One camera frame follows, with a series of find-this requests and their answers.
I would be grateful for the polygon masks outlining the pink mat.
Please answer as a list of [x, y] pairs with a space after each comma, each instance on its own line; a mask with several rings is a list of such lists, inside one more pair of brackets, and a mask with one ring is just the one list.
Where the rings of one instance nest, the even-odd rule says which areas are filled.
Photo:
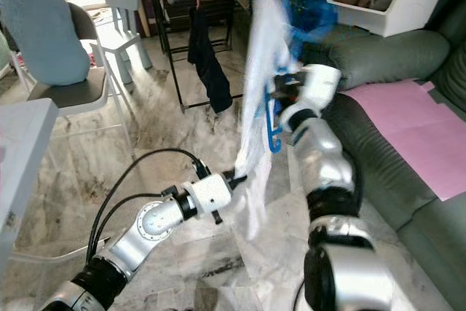
[[363, 84], [343, 91], [442, 201], [466, 194], [466, 121], [440, 104], [430, 82]]

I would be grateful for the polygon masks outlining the blue bag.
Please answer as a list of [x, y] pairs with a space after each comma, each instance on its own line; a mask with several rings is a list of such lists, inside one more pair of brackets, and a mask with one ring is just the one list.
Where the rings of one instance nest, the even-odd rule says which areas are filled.
[[329, 31], [336, 24], [336, 9], [326, 0], [283, 0], [290, 24], [303, 32]]

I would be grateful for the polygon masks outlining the pale blue child chair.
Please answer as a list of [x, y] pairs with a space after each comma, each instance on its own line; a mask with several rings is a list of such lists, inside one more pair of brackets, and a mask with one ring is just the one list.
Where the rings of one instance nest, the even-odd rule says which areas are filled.
[[136, 15], [140, 10], [141, 0], [104, 0], [112, 12], [112, 25], [98, 28], [102, 48], [116, 58], [116, 68], [125, 87], [133, 87], [133, 75], [130, 73], [130, 56], [127, 49], [133, 47], [138, 52], [142, 66], [152, 68], [149, 53], [143, 45], [137, 29]]

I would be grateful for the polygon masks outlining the white folding table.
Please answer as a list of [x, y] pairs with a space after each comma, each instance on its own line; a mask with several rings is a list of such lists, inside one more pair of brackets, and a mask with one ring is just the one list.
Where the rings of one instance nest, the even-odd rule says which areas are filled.
[[79, 257], [83, 245], [60, 256], [36, 256], [15, 251], [25, 211], [33, 197], [40, 165], [49, 148], [51, 132], [59, 109], [49, 98], [0, 106], [1, 114], [1, 200], [0, 270], [7, 271], [10, 261], [39, 264], [38, 287], [44, 285], [44, 272], [51, 264]]

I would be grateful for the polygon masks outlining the grey chair with blue cushion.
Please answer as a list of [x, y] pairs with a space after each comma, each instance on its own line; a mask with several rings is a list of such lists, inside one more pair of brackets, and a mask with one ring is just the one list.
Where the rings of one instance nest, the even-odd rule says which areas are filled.
[[28, 99], [49, 98], [60, 117], [100, 110], [117, 102], [127, 156], [135, 160], [127, 113], [129, 99], [103, 54], [90, 16], [66, 0], [0, 0], [9, 45], [20, 52], [36, 84]]

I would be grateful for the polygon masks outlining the grey green sofa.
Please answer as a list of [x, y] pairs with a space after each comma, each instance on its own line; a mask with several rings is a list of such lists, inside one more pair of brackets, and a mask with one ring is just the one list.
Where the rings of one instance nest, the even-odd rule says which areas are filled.
[[340, 69], [324, 118], [354, 157], [360, 193], [398, 235], [447, 304], [466, 311], [466, 194], [442, 201], [342, 92], [363, 84], [430, 84], [434, 101], [466, 121], [466, 0], [441, 0], [426, 28], [382, 37], [340, 25], [305, 61]]

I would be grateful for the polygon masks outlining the blue clothes hanger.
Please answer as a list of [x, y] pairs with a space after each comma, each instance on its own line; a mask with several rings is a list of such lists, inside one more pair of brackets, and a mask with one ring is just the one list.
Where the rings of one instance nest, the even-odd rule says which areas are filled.
[[305, 42], [318, 42], [322, 40], [327, 31], [303, 32], [294, 29], [291, 25], [280, 25], [276, 29], [267, 29], [260, 34], [260, 38], [253, 43], [259, 49], [258, 54], [250, 55], [251, 58], [262, 58], [258, 65], [260, 68], [260, 107], [266, 128], [267, 147], [276, 154], [283, 147], [283, 127], [274, 119], [266, 117], [266, 93], [269, 92], [270, 82], [277, 75], [295, 74], [299, 71], [299, 55]]

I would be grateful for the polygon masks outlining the white garment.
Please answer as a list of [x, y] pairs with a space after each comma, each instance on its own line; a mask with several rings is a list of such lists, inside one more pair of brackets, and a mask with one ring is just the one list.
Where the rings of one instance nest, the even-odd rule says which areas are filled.
[[289, 68], [290, 25], [280, 0], [252, 0], [252, 27], [248, 39], [240, 148], [235, 175], [244, 177], [243, 195], [235, 208], [245, 215], [244, 235], [253, 239], [267, 224], [266, 185], [271, 158], [282, 151], [283, 129], [275, 124], [275, 77]]

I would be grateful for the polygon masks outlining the dark navy garment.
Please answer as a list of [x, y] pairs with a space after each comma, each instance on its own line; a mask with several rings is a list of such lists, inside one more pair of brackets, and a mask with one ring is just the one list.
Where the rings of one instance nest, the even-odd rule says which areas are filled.
[[233, 102], [229, 79], [214, 55], [209, 38], [206, 15], [195, 7], [189, 8], [191, 28], [189, 32], [189, 54], [187, 61], [196, 68], [197, 77], [206, 89], [210, 107], [216, 114], [226, 111]]

